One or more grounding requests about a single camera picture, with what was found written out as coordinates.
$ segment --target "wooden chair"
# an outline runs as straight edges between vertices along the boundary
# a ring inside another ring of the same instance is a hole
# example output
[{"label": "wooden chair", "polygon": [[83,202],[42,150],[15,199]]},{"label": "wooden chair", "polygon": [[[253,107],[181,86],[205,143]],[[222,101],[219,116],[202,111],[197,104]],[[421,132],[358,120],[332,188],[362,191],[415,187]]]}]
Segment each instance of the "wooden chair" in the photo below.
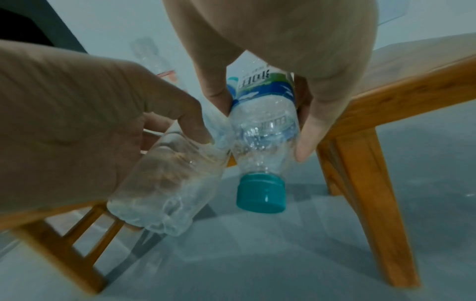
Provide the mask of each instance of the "wooden chair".
[{"label": "wooden chair", "polygon": [[[317,148],[330,193],[342,194],[355,210],[392,286],[420,282],[375,127],[472,99],[476,34],[383,47],[374,51],[358,93]],[[235,164],[231,159],[229,166]],[[64,236],[44,220],[84,207],[92,209]],[[33,210],[0,216],[0,230],[12,229],[85,291],[99,293],[106,281],[93,265],[124,222],[114,218],[85,257],[73,244],[102,214],[109,214],[103,200]]]}]

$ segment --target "wooden leg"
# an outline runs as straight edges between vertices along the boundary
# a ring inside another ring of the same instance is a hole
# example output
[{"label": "wooden leg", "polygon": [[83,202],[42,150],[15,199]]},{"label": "wooden leg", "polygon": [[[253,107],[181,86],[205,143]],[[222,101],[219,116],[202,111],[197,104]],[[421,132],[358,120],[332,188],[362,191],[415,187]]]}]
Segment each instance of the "wooden leg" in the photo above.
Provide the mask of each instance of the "wooden leg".
[{"label": "wooden leg", "polygon": [[23,225],[12,232],[86,292],[98,294],[106,286],[103,276],[86,264],[84,258],[45,221]]},{"label": "wooden leg", "polygon": [[336,179],[333,177],[331,163],[327,159],[327,152],[329,151],[329,141],[322,141],[317,146],[317,158],[321,164],[322,173],[324,174],[324,179],[326,180],[327,189],[329,194],[333,196],[342,195],[339,187],[337,186]]},{"label": "wooden leg", "polygon": [[356,211],[369,245],[388,282],[420,285],[398,204],[375,129],[340,136],[323,152],[349,204]]}]

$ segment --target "clear plastic bottle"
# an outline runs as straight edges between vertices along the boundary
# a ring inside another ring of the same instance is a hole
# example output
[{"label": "clear plastic bottle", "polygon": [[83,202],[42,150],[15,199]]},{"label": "clear plastic bottle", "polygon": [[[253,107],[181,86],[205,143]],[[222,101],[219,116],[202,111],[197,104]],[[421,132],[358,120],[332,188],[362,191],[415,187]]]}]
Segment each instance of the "clear plastic bottle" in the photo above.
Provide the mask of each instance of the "clear plastic bottle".
[{"label": "clear plastic bottle", "polygon": [[136,164],[110,197],[109,211],[127,223],[178,236],[212,199],[230,158],[233,134],[228,119],[202,102],[214,144],[199,144],[175,122]]},{"label": "clear plastic bottle", "polygon": [[299,136],[290,73],[256,59],[238,82],[230,113],[236,135],[232,153],[242,172],[237,206],[258,213],[286,208],[283,171]]},{"label": "clear plastic bottle", "polygon": [[161,79],[185,91],[185,86],[178,78],[175,70],[165,58],[159,55],[159,48],[152,38],[136,39],[130,43],[130,48],[141,65]]}]

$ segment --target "blue label stripe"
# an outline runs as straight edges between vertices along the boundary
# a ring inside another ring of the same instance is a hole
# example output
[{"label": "blue label stripe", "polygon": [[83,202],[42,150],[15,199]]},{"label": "blue label stripe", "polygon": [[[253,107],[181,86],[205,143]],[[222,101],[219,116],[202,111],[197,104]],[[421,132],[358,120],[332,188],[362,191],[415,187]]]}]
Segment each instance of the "blue label stripe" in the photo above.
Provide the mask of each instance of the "blue label stripe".
[{"label": "blue label stripe", "polygon": [[[249,98],[241,99],[240,97],[251,94]],[[250,89],[245,89],[238,91],[235,99],[232,102],[232,109],[236,105],[242,102],[246,102],[248,100],[252,100],[258,97],[263,97],[266,95],[278,95],[284,98],[289,99],[293,103],[295,103],[295,95],[293,87],[285,81],[274,81],[269,84],[258,85],[256,87],[252,87]]]}]

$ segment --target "gray floor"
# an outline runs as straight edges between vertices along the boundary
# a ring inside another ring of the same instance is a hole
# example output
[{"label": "gray floor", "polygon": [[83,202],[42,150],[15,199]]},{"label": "gray floor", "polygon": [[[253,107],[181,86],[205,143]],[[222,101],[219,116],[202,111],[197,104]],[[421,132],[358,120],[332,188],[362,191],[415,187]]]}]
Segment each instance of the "gray floor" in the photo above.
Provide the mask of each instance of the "gray floor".
[{"label": "gray floor", "polygon": [[[182,237],[122,230],[98,262],[111,284],[95,300],[476,300],[475,113],[473,101],[378,129],[421,289],[382,281],[357,217],[326,195],[311,158],[289,171],[283,214],[237,209],[230,169]],[[67,228],[74,218],[54,222]],[[99,221],[80,249],[106,226]],[[88,299],[22,244],[10,248],[0,255],[5,300]]]}]

